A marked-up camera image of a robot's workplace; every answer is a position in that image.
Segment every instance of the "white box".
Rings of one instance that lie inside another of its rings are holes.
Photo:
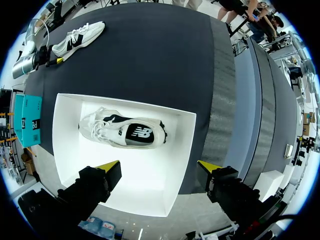
[[[259,200],[261,202],[264,202],[270,196],[275,195],[284,176],[284,174],[277,170],[260,173],[258,181],[256,181],[253,189],[258,189],[260,191]]]
[[[285,165],[285,168],[284,168],[284,171],[283,171],[283,180],[279,186],[279,188],[281,189],[285,189],[285,187],[288,185],[291,177],[292,177],[292,174],[294,173],[294,170],[295,170],[295,166],[293,165]]]
[[[155,149],[123,149],[90,141],[78,130],[86,115],[105,107],[128,118],[154,118],[165,125],[167,141]],[[62,94],[56,97],[52,145],[61,183],[69,187],[86,166],[119,160],[122,178],[101,205],[127,213],[166,217],[187,169],[197,115],[192,112],[121,99]]]

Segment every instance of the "teal box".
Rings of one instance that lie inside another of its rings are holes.
[[[41,105],[40,96],[23,94],[15,96],[13,128],[24,148],[41,143]]]

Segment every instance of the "white floor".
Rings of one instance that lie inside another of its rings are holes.
[[[165,4],[172,3],[171,0],[163,1]],[[81,8],[73,18],[100,9],[102,6],[105,6],[103,0],[102,3],[100,1],[98,3],[91,2],[86,8]],[[220,7],[218,3],[211,4],[209,0],[203,0],[198,11],[216,18]],[[242,21],[243,19],[237,16],[231,24],[232,28],[235,29]],[[233,43],[240,38],[239,34],[235,34],[231,38],[231,42]],[[64,186],[59,180],[54,156],[39,145],[33,146],[32,151],[37,155],[33,161],[42,184],[51,193],[57,195],[57,190],[64,189]],[[138,239],[141,229],[143,229],[141,239],[179,240],[188,232],[208,233],[230,225],[227,215],[219,204],[211,203],[205,193],[178,195],[168,217],[140,216],[101,205],[96,207],[92,215],[114,223],[118,230],[124,229],[124,237],[128,240]]]

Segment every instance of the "new balance logo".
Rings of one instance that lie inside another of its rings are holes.
[[[131,134],[131,136],[138,136],[140,138],[148,138],[150,137],[150,133],[152,133],[152,130],[150,128],[143,128],[138,126],[134,132]]]

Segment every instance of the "sneaker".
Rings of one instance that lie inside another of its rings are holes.
[[[65,39],[52,46],[53,53],[63,60],[67,60],[74,52],[91,44],[103,32],[105,23],[99,21],[93,24],[86,23],[79,29],[67,32]]]
[[[78,127],[85,138],[117,148],[154,149],[167,138],[165,126],[158,119],[124,117],[104,107],[85,116]]]

